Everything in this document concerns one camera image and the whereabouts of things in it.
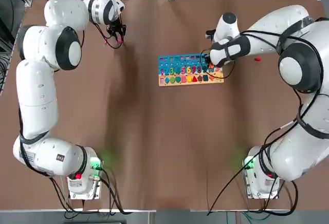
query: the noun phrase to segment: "power cord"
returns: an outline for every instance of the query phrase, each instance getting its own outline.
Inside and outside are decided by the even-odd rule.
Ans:
[[[106,176],[106,179],[107,181],[109,182],[109,176],[108,176],[108,173],[104,170],[104,169],[100,169],[102,172],[104,172],[105,176]],[[113,197],[113,201],[115,203],[115,205],[117,206],[118,210],[120,211],[121,214],[123,215],[130,215],[132,214],[132,212],[126,212],[123,210],[122,206],[121,206],[121,203],[120,203],[120,200],[119,200],[119,196],[118,194],[114,194],[111,186],[109,183],[107,183],[103,178],[100,178],[100,181],[102,183],[104,183],[106,185],[106,187],[108,188],[109,190],[109,195]]]

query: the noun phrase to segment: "wire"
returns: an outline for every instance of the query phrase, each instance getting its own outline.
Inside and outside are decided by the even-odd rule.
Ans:
[[[203,51],[200,53],[199,61],[200,61],[200,65],[201,65],[201,68],[202,68],[202,69],[203,69],[203,67],[202,67],[201,58],[202,58],[202,54],[203,54],[203,52],[206,51],[206,50],[207,50],[207,49],[203,50]],[[209,76],[211,76],[211,77],[213,77],[213,78],[216,78],[216,79],[226,79],[226,78],[228,78],[228,77],[232,74],[232,72],[233,72],[233,70],[234,70],[234,67],[235,67],[235,61],[234,61],[234,63],[233,63],[233,66],[232,66],[232,69],[231,69],[230,73],[229,73],[227,76],[225,76],[225,77],[216,77],[216,76],[214,76],[214,75],[208,73],[206,70],[205,70],[204,72],[205,72],[206,74],[208,74]]]
[[[242,212],[242,214],[244,215],[244,217],[248,220],[248,222],[249,222],[249,224],[252,224],[252,222],[251,222],[251,220],[250,220],[250,218],[244,213],[244,212]]]
[[[264,220],[267,220],[271,216],[271,214],[267,214],[265,217],[263,217],[261,219],[256,219],[256,218],[251,217],[250,215],[248,215],[248,213],[242,212],[242,214],[245,215],[250,220],[255,220],[255,221],[264,221]]]
[[[104,169],[101,169],[101,171],[103,171],[106,175],[106,178],[109,182],[109,177],[107,172]],[[106,187],[109,189],[109,193],[110,195],[112,195],[114,203],[116,204],[118,210],[120,211],[121,214],[123,215],[130,215],[132,212],[125,212],[121,206],[121,204],[119,203],[119,200],[117,200],[117,198],[119,198],[118,196],[116,196],[112,190],[112,188],[110,187],[109,183],[107,183],[103,178],[100,179],[102,183],[104,183],[106,185]]]
[[[294,185],[294,188],[295,188],[295,202],[294,202],[294,205],[291,208],[291,210],[289,210],[286,213],[277,213],[277,212],[265,210],[264,213],[276,215],[276,216],[288,216],[288,215],[291,215],[295,211],[295,209],[297,207],[297,203],[298,203],[298,187],[293,180],[291,181],[291,183]]]
[[[121,43],[119,44],[119,46],[117,46],[117,47],[112,46],[112,45],[107,41],[107,39],[110,39],[111,36],[110,36],[110,37],[106,37],[106,36],[104,35],[103,31],[101,30],[101,28],[99,27],[99,25],[98,25],[98,24],[95,24],[95,23],[93,23],[93,24],[94,24],[94,26],[97,28],[97,30],[99,31],[99,33],[102,35],[102,37],[103,37],[103,39],[105,40],[106,44],[108,44],[108,45],[109,45],[111,48],[113,48],[113,49],[118,49],[118,48],[121,47],[121,45],[123,44],[123,40],[121,41]]]
[[[14,5],[12,3],[12,0],[10,0],[10,4],[11,4],[11,29],[10,29],[10,31],[12,32],[12,30],[14,28]]]
[[[5,57],[0,57],[0,91],[4,88],[8,67],[9,59],[6,59]]]
[[[250,36],[252,38],[256,38],[256,39],[258,39],[258,40],[260,40],[260,41],[268,44],[269,46],[273,47],[274,49],[276,49],[276,46],[274,44],[270,43],[269,41],[267,41],[267,40],[265,40],[263,38],[260,38],[259,36],[252,35],[252,34],[246,34],[246,33],[243,33],[243,35]]]
[[[82,31],[82,43],[81,43],[81,48],[83,46],[83,43],[84,43],[84,30]]]

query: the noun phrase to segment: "black cable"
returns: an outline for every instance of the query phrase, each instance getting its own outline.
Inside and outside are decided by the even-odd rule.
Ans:
[[[286,213],[277,213],[277,212],[268,211],[268,210],[265,210],[264,213],[275,215],[275,216],[288,216],[288,215],[291,215],[296,210],[297,203],[298,203],[298,187],[293,180],[291,181],[291,183],[294,185],[294,188],[295,188],[295,201],[294,201],[293,207]]]
[[[207,50],[207,49],[203,50],[203,51],[200,53],[199,61],[200,61],[200,65],[201,65],[201,68],[202,68],[202,69],[203,69],[203,66],[202,66],[201,58],[202,58],[202,54],[203,54],[203,52],[206,51],[206,50]],[[204,72],[205,72],[206,74],[208,74],[209,76],[211,76],[211,77],[213,77],[213,78],[216,78],[216,79],[226,79],[226,78],[228,78],[228,77],[232,74],[232,72],[233,72],[233,70],[234,70],[234,67],[235,67],[235,61],[234,61],[234,63],[233,63],[233,66],[232,66],[231,71],[230,71],[229,74],[227,74],[227,76],[225,76],[225,77],[216,77],[216,76],[214,76],[214,75],[208,73],[206,70],[205,70]]]
[[[10,29],[10,31],[12,32],[12,30],[14,28],[14,5],[12,3],[12,0],[10,0],[10,4],[11,4],[11,29]]]
[[[246,34],[246,33],[243,33],[243,35],[250,36],[250,37],[252,37],[252,38],[256,38],[256,39],[258,39],[258,40],[260,40],[260,41],[262,41],[262,42],[268,44],[269,46],[273,47],[274,49],[276,49],[276,46],[275,46],[274,44],[272,44],[272,43],[270,43],[269,41],[267,41],[267,40],[265,40],[265,39],[263,39],[263,38],[260,38],[260,37],[258,37],[258,36],[256,36],[256,35]]]
[[[270,189],[269,194],[268,194],[267,201],[266,201],[266,203],[264,204],[263,208],[260,209],[260,210],[256,210],[256,211],[252,211],[252,210],[250,210],[249,212],[251,212],[251,213],[256,213],[256,214],[261,214],[261,213],[263,213],[263,212],[266,210],[266,208],[267,208],[267,206],[268,206],[268,203],[269,203],[269,201],[270,201],[270,199],[271,199],[271,194],[272,194],[272,191],[273,191],[274,185],[276,184],[276,180],[277,180],[277,179],[278,179],[278,178],[276,177],[276,178],[274,179],[274,181],[273,181],[273,184],[272,184],[271,189]]]
[[[109,176],[108,176],[108,173],[107,173],[104,169],[101,169],[101,171],[104,172],[104,174],[106,175],[107,181],[109,182]],[[119,198],[118,194],[117,194],[117,196],[116,196],[116,194],[114,194],[114,192],[113,192],[112,188],[110,187],[109,183],[107,183],[107,182],[106,182],[104,179],[102,179],[102,178],[101,178],[101,182],[103,182],[103,183],[106,185],[106,187],[109,189],[109,193],[112,195],[113,200],[114,200],[114,202],[115,202],[115,204],[116,204],[118,210],[120,211],[120,213],[123,214],[123,215],[130,215],[130,214],[132,214],[132,212],[125,212],[125,211],[123,210],[121,204],[120,204],[120,203],[118,202],[118,200],[117,200],[117,197]]]
[[[81,43],[81,48],[83,46],[83,43],[84,43],[84,30],[82,31],[82,43]]]
[[[95,24],[95,23],[93,23],[93,24],[95,25],[95,27],[97,28],[97,30],[99,31],[99,33],[102,35],[102,37],[103,37],[103,39],[105,40],[105,42],[106,42],[111,48],[113,48],[113,49],[118,49],[118,48],[121,47],[121,45],[123,44],[123,40],[121,41],[121,43],[119,44],[119,46],[117,46],[117,47],[112,46],[112,45],[107,41],[107,39],[110,39],[111,36],[110,36],[110,37],[106,37],[106,36],[104,35],[103,31],[101,30],[101,28],[99,27],[99,25],[97,25],[97,24]]]

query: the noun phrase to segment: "cable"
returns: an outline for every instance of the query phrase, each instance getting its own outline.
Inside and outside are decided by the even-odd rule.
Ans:
[[[103,172],[105,173],[106,178],[107,178],[107,180],[108,180],[108,182],[109,182],[109,177],[108,177],[107,172],[106,172],[104,169],[101,169],[101,171],[103,171]],[[123,214],[123,215],[130,215],[130,214],[132,214],[132,212],[125,212],[125,211],[123,210],[121,204],[120,204],[120,203],[118,202],[118,200],[117,200],[117,197],[118,197],[118,196],[116,197],[116,195],[114,194],[114,192],[113,192],[112,188],[110,187],[109,183],[107,183],[103,178],[101,178],[100,180],[101,180],[101,182],[104,183],[104,184],[106,185],[106,187],[109,189],[109,193],[110,193],[110,195],[112,195],[113,200],[114,200],[114,202],[115,202],[115,204],[116,204],[118,210],[120,211],[120,213]]]
[[[83,43],[84,43],[84,30],[82,31],[82,43],[81,43],[81,48],[83,46]]]
[[[203,52],[206,51],[206,50],[207,50],[207,49],[203,50],[203,51],[200,53],[199,61],[200,61],[200,65],[201,65],[201,68],[202,68],[202,69],[203,69],[203,67],[202,67],[201,58],[202,58],[202,54],[203,54]],[[216,79],[226,79],[226,78],[228,78],[228,77],[232,74],[232,72],[233,72],[233,70],[234,70],[234,67],[235,67],[235,61],[234,61],[234,63],[233,63],[233,66],[232,66],[232,69],[231,69],[230,73],[229,73],[227,76],[225,76],[225,77],[216,77],[216,76],[214,76],[214,75],[208,73],[207,70],[204,70],[204,72],[205,72],[206,74],[208,74],[209,76],[211,76],[211,77],[213,77],[213,78],[216,78]]]
[[[271,216],[271,214],[267,214],[265,217],[263,217],[261,219],[256,219],[256,218],[251,217],[250,215],[248,215],[248,213],[246,213],[246,212],[242,212],[242,214],[245,215],[250,220],[255,220],[255,221],[264,221],[264,220],[267,220]]]
[[[14,5],[12,3],[12,0],[10,0],[10,4],[11,4],[11,29],[10,29],[10,31],[12,32],[12,30],[14,28]]]
[[[111,48],[113,48],[113,49],[118,49],[118,48],[121,47],[121,45],[123,44],[123,40],[121,41],[121,43],[119,44],[119,46],[114,47],[114,46],[112,46],[112,45],[107,41],[107,39],[110,39],[111,36],[110,36],[110,37],[106,37],[106,36],[104,35],[103,31],[101,30],[101,28],[99,27],[98,24],[93,23],[93,25],[97,28],[97,30],[98,30],[99,33],[102,35],[102,37],[103,37],[103,39],[105,40],[105,42],[106,42]]]
[[[286,213],[277,213],[277,212],[265,210],[264,213],[276,215],[276,216],[288,216],[288,215],[291,215],[296,210],[297,203],[298,203],[298,187],[293,180],[291,181],[291,183],[294,185],[294,188],[295,188],[295,202],[294,202],[294,205],[291,208],[291,210],[289,210]]]
[[[249,217],[244,213],[242,212],[242,214],[244,215],[244,217],[248,220],[249,224],[252,224],[251,220],[249,219]]]
[[[270,43],[269,41],[267,41],[267,40],[265,40],[265,39],[263,39],[263,38],[260,38],[260,37],[258,37],[258,36],[256,36],[256,35],[246,34],[246,33],[243,33],[243,35],[250,36],[250,37],[252,37],[252,38],[256,38],[256,39],[258,39],[258,40],[260,40],[260,41],[262,41],[262,42],[268,44],[269,46],[273,47],[274,49],[276,49],[276,46],[275,46],[274,44],[272,44],[272,43]]]

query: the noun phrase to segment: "number blocks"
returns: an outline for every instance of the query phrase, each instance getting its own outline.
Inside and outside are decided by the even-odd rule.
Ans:
[[[159,56],[159,86],[223,83],[222,69],[205,62],[206,54]]]

